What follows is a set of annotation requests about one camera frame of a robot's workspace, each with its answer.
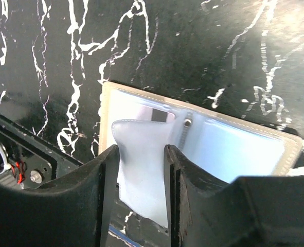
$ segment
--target black clamp jaw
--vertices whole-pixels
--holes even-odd
[[[171,244],[304,247],[304,177],[240,177],[227,184],[165,147]]]
[[[32,157],[46,161],[51,170],[40,184],[33,181],[39,179],[36,173],[26,176],[23,183],[35,185],[26,184],[24,190],[0,184],[0,246],[105,246],[116,196],[118,147],[81,164],[1,115],[0,140],[12,146],[9,150],[19,146],[20,157],[29,157],[11,167],[19,180],[31,169]]]

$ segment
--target black marble surface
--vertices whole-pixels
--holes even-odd
[[[106,80],[304,139],[304,0],[0,0],[1,114],[87,162]]]

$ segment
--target metal bolt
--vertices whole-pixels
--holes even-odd
[[[36,170],[30,172],[30,179],[32,182],[35,182],[37,184],[41,184],[43,181],[42,175]]]

